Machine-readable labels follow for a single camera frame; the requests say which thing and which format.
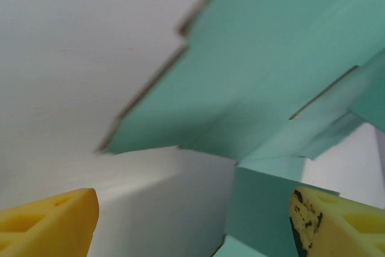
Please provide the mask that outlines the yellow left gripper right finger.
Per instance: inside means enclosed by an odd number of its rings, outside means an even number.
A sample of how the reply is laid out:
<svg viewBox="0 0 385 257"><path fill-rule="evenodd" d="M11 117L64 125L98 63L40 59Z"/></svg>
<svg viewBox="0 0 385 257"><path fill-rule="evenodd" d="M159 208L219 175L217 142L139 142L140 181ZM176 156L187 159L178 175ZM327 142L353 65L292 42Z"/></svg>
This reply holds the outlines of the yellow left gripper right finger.
<svg viewBox="0 0 385 257"><path fill-rule="evenodd" d="M385 257L385 209L297 187L289 219L299 257Z"/></svg>

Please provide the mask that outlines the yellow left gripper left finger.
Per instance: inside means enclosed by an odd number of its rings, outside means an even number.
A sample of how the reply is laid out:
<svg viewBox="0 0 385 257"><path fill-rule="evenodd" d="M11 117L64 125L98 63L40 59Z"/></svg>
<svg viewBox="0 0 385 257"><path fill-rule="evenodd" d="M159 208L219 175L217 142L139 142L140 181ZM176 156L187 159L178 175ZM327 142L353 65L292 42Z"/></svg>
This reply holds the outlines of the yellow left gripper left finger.
<svg viewBox="0 0 385 257"><path fill-rule="evenodd" d="M0 211L0 257L87 257L99 218L82 188Z"/></svg>

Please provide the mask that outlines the green cloth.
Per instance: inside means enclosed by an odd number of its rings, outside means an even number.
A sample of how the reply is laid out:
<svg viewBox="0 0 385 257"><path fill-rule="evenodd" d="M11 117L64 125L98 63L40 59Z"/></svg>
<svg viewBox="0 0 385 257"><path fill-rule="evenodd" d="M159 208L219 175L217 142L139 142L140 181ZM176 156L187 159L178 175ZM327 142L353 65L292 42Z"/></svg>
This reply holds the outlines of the green cloth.
<svg viewBox="0 0 385 257"><path fill-rule="evenodd" d="M105 153L177 146L236 161L211 257L299 257L303 164L363 123L385 132L385 0L201 0L182 49L120 113Z"/></svg>

